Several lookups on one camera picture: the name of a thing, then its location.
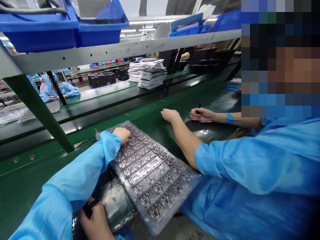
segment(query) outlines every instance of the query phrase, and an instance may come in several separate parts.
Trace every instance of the blue lab coat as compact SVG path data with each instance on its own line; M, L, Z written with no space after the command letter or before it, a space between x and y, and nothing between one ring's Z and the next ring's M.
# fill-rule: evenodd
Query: blue lab coat
M50 96L53 96L55 98L58 97L57 92L54 90L53 85L49 79L49 76L47 74L43 75L43 80L46 84L44 87L42 93L40 94L41 99L44 101L44 103L50 102L49 98ZM67 95L67 97L73 97L80 94L79 89L77 87L72 86L70 83L67 82L61 82L60 83L60 91L63 95Z
M33 86L33 88L37 91L38 94L40 94L38 87L36 85L36 83L32 80L31 75L26 75L27 79L29 80L29 82L31 83L31 85Z
M320 118L263 118L255 137L213 141L181 207L219 240L304 239L320 195Z
M10 239L72 239L72 215L90 198L99 175L120 149L121 140L104 131L96 142L42 186L42 193Z

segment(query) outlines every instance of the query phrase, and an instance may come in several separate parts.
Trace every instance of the pixelated blur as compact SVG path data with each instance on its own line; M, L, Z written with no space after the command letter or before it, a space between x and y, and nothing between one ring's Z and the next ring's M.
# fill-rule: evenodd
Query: pixelated blur
M242 0L242 116L319 117L311 0Z

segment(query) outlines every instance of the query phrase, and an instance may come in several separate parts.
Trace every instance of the hand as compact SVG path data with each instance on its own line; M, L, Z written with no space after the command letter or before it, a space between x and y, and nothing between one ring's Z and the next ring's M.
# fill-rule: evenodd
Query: hand
M90 197L88 202L92 202L93 197ZM89 240L115 240L108 225L106 212L102 202L97 203L92 208L92 215L87 218L83 208L79 211L80 223Z
M168 121L170 123L181 119L180 114L176 110L171 110L171 109L164 108L161 111L161 115L162 115L164 120L166 120L166 121Z
M52 101L56 100L56 98L55 98L55 97L53 97L53 96L48 97L48 99L49 99L49 101L50 101L50 102L52 102Z
M119 136L121 144L125 144L131 135L131 132L125 128L116 128L113 133Z
M215 117L216 113L205 108L194 108L190 112L190 118L194 121L209 122L213 121Z

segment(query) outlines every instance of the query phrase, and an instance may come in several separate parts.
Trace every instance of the blue sleeve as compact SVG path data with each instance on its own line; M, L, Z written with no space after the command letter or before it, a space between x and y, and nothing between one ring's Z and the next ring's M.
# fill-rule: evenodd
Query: blue sleeve
M90 198L99 175L121 145L109 132L42 186L42 192L10 239L71 239L72 215Z
M44 103L50 102L49 96L47 96L46 92L43 91L39 96L41 97L41 99L42 99L42 101L43 101Z
M70 83L65 83L65 86L68 88L66 91L67 97L73 97L80 94L79 89L77 87L72 86Z
M319 195L319 136L302 135L301 129L282 130L201 144L195 153L196 164L202 173L233 179L255 194Z

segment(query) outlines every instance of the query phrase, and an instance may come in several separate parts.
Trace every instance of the green metal post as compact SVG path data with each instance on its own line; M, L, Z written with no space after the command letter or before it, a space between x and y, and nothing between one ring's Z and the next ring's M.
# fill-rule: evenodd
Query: green metal post
M30 84L26 75L21 74L13 77L3 78L7 85L23 101L35 117L58 141L63 149L69 153L74 151L73 145L69 142L59 123L53 117L47 106L44 104L36 90Z

